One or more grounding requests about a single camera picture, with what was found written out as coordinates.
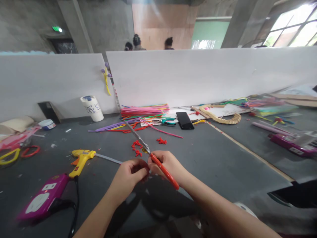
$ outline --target yellow glue gun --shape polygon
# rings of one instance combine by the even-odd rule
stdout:
[[[94,150],[73,150],[72,154],[78,157],[79,161],[75,169],[68,175],[70,178],[79,176],[87,160],[92,159],[95,156],[96,152]]]

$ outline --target scissors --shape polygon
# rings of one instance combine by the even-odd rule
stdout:
[[[131,132],[134,134],[134,136],[139,140],[139,142],[143,145],[143,148],[148,152],[148,154],[151,156],[151,159],[154,161],[154,163],[157,164],[157,166],[162,170],[164,175],[167,177],[167,179],[172,183],[173,187],[178,190],[179,185],[176,182],[176,180],[172,177],[172,175],[169,173],[169,171],[164,167],[164,165],[158,160],[158,158],[151,152],[149,149],[148,145],[139,137],[139,135],[135,132],[135,130],[127,123],[124,121],[126,126],[131,130]]]
[[[30,144],[31,144],[31,138],[28,138],[23,143],[20,143],[20,145],[18,145],[18,148],[11,150],[10,152],[1,156],[0,157],[0,166],[1,165],[8,165],[8,164],[15,162],[18,159],[21,150],[24,150],[23,153],[21,154],[21,158],[29,158],[40,151],[39,146],[30,145]],[[28,152],[31,148],[35,148],[35,151],[28,154]],[[13,158],[8,159],[8,157],[12,154],[14,154]]]
[[[165,124],[166,126],[176,126],[176,123],[175,122],[168,122],[168,121],[174,121],[175,118],[164,118],[164,119],[161,119],[161,120],[153,120],[151,122],[160,122],[162,124]]]

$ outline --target white partition board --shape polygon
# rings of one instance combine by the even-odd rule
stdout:
[[[106,52],[121,105],[170,107],[317,82],[317,47]]]
[[[44,120],[41,101],[50,101],[61,118],[88,116],[80,101],[87,95],[96,96],[104,114],[118,112],[102,68],[102,54],[0,56],[0,122],[24,115]]]

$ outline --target white cup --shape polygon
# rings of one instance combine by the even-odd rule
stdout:
[[[84,96],[81,97],[80,100],[93,121],[97,122],[103,120],[104,117],[95,96]]]

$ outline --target exit sign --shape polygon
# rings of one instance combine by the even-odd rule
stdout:
[[[53,31],[59,31],[62,32],[62,28],[60,28],[59,26],[52,26]]]

